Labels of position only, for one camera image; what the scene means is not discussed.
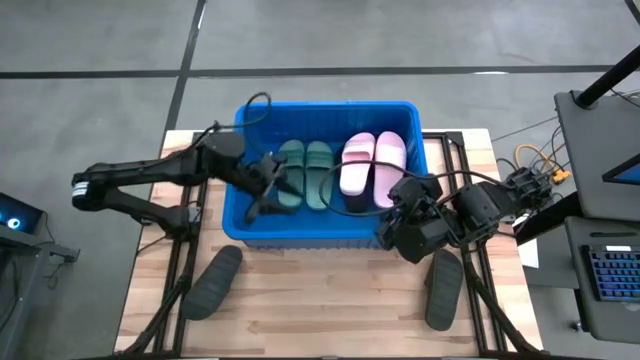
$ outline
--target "electronic device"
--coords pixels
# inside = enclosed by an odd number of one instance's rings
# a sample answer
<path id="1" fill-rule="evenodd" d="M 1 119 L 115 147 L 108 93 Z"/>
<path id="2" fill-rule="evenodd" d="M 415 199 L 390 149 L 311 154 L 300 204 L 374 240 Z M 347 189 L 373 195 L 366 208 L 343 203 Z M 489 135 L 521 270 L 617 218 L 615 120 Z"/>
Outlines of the electronic device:
<path id="1" fill-rule="evenodd" d="M 606 182 L 640 185 L 640 154 L 616 166 L 602 175 Z"/>
<path id="2" fill-rule="evenodd" d="M 0 193 L 0 225 L 33 235 L 42 214 L 42 210 Z"/>
<path id="3" fill-rule="evenodd" d="M 582 247 L 599 301 L 640 302 L 640 246 Z"/>
<path id="4" fill-rule="evenodd" d="M 432 329 L 446 331 L 453 324 L 463 278 L 460 260 L 445 249 L 436 250 L 424 280 L 427 287 L 424 320 Z"/>

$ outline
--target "blue basket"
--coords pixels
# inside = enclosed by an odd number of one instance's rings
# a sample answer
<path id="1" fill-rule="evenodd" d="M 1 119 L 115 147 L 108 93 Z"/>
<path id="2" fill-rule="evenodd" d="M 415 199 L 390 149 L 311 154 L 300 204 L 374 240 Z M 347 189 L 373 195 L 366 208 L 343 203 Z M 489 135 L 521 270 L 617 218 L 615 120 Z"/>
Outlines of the blue basket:
<path id="1" fill-rule="evenodd" d="M 266 104 L 252 104 L 248 120 L 264 113 Z M 236 124 L 243 123 L 244 106 L 236 113 Z M 287 140 L 301 140 L 305 146 L 314 140 L 324 141 L 334 153 L 353 135 L 367 131 L 374 136 L 384 131 L 400 135 L 407 147 L 407 169 L 426 175 L 427 165 L 422 144 L 418 110 L 408 102 L 343 103 L 273 103 L 272 113 L 264 121 L 246 128 L 245 161 L 260 159 L 263 152 L 277 152 Z M 334 178 L 331 205 L 345 209 L 338 177 Z M 269 194 L 277 198 L 275 190 Z M 244 217 L 252 198 L 227 186 L 222 217 L 224 232 L 255 248 L 379 248 L 374 231 L 378 217 L 348 217 L 329 209 L 311 210 L 303 205 L 295 215 L 258 216 L 250 226 Z M 371 210 L 377 209 L 370 201 Z"/>

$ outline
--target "gray floor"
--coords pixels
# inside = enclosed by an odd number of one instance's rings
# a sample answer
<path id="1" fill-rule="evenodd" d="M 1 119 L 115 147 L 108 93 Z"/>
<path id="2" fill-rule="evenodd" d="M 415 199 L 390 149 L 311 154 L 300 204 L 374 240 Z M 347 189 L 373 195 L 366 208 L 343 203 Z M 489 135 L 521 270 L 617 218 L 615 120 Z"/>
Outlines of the gray floor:
<path id="1" fill-rule="evenodd" d="M 177 70 L 195 7 L 196 0 L 0 0 L 0 71 Z M 193 69 L 607 65 L 640 35 L 622 0 L 210 0 L 200 28 Z M 553 94 L 598 75 L 190 79 L 176 128 L 228 123 L 251 94 L 267 90 L 275 101 L 409 100 L 424 127 L 483 127 L 498 137 L 553 116 Z M 112 349 L 140 227 L 113 212 L 76 211 L 69 183 L 97 161 L 157 156 L 175 85 L 174 78 L 0 80 L 0 191 L 50 212 L 58 241 L 82 249 L 58 287 L 42 289 L 21 358 Z M 637 88 L 633 75 L 618 90 Z M 556 127 L 500 140 L 496 155 L 541 146 Z M 564 151 L 558 157 L 567 159 Z M 557 189 L 572 190 L 572 181 Z M 149 188 L 131 192 L 144 197 Z M 552 353 L 637 358 L 639 346 L 573 333 L 571 292 L 530 290 Z"/>

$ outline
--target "wooden table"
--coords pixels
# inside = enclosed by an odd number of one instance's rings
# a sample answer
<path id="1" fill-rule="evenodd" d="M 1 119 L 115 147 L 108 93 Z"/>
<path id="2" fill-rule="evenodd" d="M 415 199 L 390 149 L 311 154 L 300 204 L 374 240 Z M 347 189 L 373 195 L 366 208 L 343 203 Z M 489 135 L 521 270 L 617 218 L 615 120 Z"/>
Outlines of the wooden table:
<path id="1" fill-rule="evenodd" d="M 489 132 L 486 129 L 460 131 L 464 133 L 471 170 L 499 178 Z M 187 146 L 192 134 L 192 131 L 168 132 L 162 156 Z M 426 140 L 425 151 L 429 171 L 444 172 L 441 145 Z M 446 178 L 441 181 L 443 189 L 448 189 Z M 180 202 L 181 193 L 180 187 L 161 183 L 153 187 L 151 199 L 172 206 Z M 205 320 L 187 323 L 184 356 L 477 354 L 465 285 L 450 330 L 432 330 L 423 320 L 423 281 L 431 257 L 413 265 L 404 261 L 395 250 L 249 249 L 242 242 L 229 239 L 222 231 L 224 194 L 225 185 L 217 180 L 209 181 L 195 278 L 227 244 L 242 248 L 244 262 L 220 309 Z M 510 231 L 507 227 L 501 230 Z M 147 227 L 140 246 L 160 236 L 159 228 Z M 170 248 L 171 242 L 163 240 L 138 256 L 116 350 L 130 345 L 157 310 Z M 488 242 L 487 252 L 500 306 L 525 338 L 542 348 L 515 240 L 495 236 Z M 495 348 L 488 310 L 484 305 L 481 308 L 490 348 Z M 167 333 L 167 346 L 170 347 L 173 329 Z"/>

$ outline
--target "screen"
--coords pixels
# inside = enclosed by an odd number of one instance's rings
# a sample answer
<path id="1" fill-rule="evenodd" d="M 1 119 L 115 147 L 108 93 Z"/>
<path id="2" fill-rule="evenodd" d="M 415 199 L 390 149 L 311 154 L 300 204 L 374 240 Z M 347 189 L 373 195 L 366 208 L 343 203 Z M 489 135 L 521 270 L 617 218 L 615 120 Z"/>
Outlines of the screen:
<path id="1" fill-rule="evenodd" d="M 0 193 L 0 225 L 33 234 L 40 221 L 42 211 L 33 206 Z"/>
<path id="2" fill-rule="evenodd" d="M 640 184 L 640 164 L 636 164 L 614 177 L 615 179 Z"/>
<path id="3" fill-rule="evenodd" d="M 602 175 L 606 182 L 640 185 L 640 154 Z"/>

